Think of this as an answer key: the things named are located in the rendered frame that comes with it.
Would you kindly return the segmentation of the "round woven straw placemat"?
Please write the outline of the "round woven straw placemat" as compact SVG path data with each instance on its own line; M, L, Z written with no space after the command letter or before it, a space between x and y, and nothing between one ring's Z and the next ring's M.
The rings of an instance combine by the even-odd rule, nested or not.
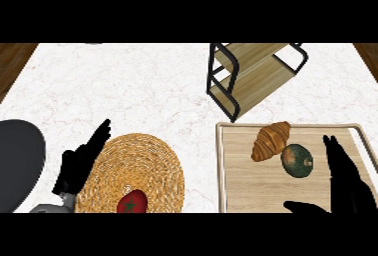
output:
M115 213L121 198L142 190L148 213L179 213L185 199L183 170L168 144L131 133L105 143L86 185L77 195L77 213Z

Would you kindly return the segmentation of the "red tomato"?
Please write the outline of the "red tomato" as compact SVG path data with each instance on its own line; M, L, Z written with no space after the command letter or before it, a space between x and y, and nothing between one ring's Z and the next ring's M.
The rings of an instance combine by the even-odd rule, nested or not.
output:
M148 209L148 198L142 190L133 190L120 200L118 213L145 213Z

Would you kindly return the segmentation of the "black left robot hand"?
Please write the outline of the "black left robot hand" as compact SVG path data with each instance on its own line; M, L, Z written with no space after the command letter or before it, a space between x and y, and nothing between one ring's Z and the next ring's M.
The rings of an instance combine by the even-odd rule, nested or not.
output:
M77 195L84 187L92 172L95 160L100 154L105 142L111 137L111 120L106 119L97 127L90 140L81 144L75 151L62 153L62 165L52 193Z

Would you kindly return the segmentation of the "dark grey rounded object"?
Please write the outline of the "dark grey rounded object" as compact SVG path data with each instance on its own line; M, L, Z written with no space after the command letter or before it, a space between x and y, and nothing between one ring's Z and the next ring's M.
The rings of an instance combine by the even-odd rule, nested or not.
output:
M0 213L22 204L40 178L46 160L46 141L28 121L0 121Z

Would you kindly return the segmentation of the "black-framed wooden tiered shelf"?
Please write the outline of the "black-framed wooden tiered shelf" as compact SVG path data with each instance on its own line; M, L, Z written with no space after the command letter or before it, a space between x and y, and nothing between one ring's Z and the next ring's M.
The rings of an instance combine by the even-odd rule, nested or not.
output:
M286 46L301 54L297 68L276 56ZM309 54L300 43L210 44L207 94L235 122L298 74Z

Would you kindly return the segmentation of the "pale wooden tray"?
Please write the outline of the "pale wooden tray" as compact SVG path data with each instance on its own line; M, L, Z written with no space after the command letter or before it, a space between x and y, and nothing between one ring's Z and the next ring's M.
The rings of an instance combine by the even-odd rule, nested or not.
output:
M378 157L359 125L291 126L288 142L304 146L315 160L313 171L304 178L286 174L279 156L261 162L251 159L260 129L258 124L216 125L220 212L284 213L285 201L307 202L323 209L331 208L325 136L337 137L357 166L362 180L369 186L377 184Z

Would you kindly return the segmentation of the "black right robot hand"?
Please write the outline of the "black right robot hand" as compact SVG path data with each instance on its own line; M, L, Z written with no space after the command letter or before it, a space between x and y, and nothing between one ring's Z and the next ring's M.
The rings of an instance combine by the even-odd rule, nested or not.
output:
M331 171L331 213L377 214L372 190L335 136L323 136Z

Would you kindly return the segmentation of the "brown croissant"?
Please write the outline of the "brown croissant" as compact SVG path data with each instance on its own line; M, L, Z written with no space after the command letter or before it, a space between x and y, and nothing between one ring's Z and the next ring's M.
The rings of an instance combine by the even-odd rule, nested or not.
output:
M286 121L264 126L253 145L251 159L261 162L278 155L286 147L291 125Z

